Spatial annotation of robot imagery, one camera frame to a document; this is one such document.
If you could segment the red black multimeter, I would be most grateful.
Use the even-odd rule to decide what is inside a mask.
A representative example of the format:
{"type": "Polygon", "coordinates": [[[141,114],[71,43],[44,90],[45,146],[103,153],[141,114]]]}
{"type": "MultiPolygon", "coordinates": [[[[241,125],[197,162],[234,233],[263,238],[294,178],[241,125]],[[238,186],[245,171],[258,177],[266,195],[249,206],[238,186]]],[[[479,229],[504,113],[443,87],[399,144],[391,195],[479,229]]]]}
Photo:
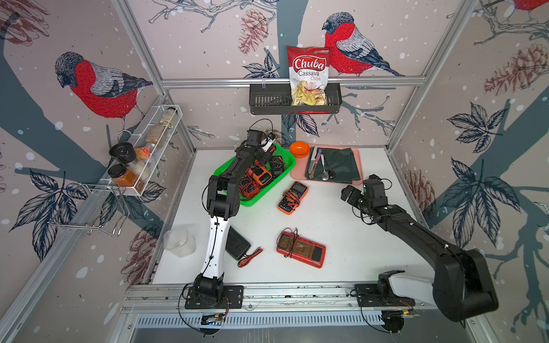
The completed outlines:
{"type": "Polygon", "coordinates": [[[259,184],[248,176],[241,178],[239,189],[241,196],[247,200],[253,199],[261,190],[259,184]]]}

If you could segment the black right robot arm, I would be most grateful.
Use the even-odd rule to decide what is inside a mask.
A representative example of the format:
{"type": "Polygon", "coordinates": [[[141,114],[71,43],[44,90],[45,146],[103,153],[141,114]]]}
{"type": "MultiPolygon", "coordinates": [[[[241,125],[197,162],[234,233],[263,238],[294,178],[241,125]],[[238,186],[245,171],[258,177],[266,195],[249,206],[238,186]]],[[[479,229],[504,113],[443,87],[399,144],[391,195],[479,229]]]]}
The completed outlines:
{"type": "Polygon", "coordinates": [[[402,207],[389,204],[385,187],[375,174],[363,181],[363,190],[348,185],[341,200],[360,213],[360,219],[398,237],[416,251],[434,270],[431,281],[419,279],[428,286],[413,291],[409,279],[401,289],[389,281],[393,293],[434,304],[453,322],[460,322],[499,308],[499,300],[485,257],[476,250],[463,250],[422,227],[402,207]]]}

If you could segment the small black multimeter front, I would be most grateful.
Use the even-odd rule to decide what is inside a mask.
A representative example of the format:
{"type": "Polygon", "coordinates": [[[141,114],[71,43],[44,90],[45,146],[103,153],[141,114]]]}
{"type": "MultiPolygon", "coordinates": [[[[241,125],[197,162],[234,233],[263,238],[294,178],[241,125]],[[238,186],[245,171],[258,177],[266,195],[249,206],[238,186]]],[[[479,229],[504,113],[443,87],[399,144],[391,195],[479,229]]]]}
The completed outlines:
{"type": "Polygon", "coordinates": [[[269,165],[274,178],[279,177],[285,171],[285,163],[281,156],[270,157],[269,165]]]}

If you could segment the large red multimeter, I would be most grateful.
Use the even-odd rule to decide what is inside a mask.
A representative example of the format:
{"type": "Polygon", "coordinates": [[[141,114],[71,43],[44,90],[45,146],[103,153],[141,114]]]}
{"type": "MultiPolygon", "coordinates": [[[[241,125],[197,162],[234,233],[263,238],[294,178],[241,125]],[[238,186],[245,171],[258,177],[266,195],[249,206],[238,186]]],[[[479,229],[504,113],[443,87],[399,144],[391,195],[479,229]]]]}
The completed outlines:
{"type": "Polygon", "coordinates": [[[284,258],[297,260],[311,267],[323,267],[326,246],[301,237],[293,231],[283,231],[277,238],[276,250],[284,258]]]}

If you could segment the black green multimeter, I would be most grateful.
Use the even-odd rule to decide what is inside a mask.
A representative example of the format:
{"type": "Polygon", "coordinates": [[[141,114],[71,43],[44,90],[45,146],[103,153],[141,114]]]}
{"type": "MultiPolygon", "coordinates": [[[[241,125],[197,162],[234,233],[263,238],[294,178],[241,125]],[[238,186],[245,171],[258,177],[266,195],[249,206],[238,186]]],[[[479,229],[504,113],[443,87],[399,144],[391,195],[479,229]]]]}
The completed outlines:
{"type": "Polygon", "coordinates": [[[240,261],[250,249],[251,244],[231,226],[227,235],[225,251],[235,260],[240,261]]]}

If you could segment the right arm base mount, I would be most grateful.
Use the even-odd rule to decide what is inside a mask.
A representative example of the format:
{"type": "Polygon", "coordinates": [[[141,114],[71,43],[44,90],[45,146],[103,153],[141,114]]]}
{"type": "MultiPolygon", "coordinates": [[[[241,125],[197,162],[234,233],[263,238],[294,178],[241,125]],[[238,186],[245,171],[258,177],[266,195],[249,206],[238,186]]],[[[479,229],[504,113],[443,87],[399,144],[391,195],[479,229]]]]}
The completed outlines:
{"type": "Polygon", "coordinates": [[[409,307],[413,308],[415,300],[397,296],[390,286],[389,278],[395,274],[402,274],[404,270],[392,270],[378,275],[376,282],[355,284],[350,291],[351,297],[357,298],[359,307],[409,307]]]}

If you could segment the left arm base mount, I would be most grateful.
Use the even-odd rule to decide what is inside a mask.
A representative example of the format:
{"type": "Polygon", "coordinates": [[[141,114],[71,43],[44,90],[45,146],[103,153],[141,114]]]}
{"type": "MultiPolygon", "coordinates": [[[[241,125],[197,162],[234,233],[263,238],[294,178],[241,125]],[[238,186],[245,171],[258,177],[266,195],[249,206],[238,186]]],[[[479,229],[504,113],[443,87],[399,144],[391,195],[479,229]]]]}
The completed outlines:
{"type": "Polygon", "coordinates": [[[244,297],[242,285],[225,285],[223,277],[204,277],[199,274],[183,295],[186,310],[241,309],[244,297]]]}

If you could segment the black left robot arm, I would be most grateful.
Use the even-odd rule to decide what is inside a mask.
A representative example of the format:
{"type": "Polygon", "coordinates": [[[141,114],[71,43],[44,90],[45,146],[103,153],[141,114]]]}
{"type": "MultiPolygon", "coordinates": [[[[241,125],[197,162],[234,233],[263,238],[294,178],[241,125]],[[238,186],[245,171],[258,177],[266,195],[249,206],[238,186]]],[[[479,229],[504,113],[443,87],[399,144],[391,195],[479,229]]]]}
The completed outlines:
{"type": "Polygon", "coordinates": [[[240,208],[240,181],[252,165],[267,156],[276,135],[250,129],[247,139],[235,150],[235,157],[219,175],[212,175],[204,188],[204,208],[210,217],[210,235],[204,266],[192,289],[199,296],[220,302],[223,296],[223,257],[230,222],[240,208]]]}

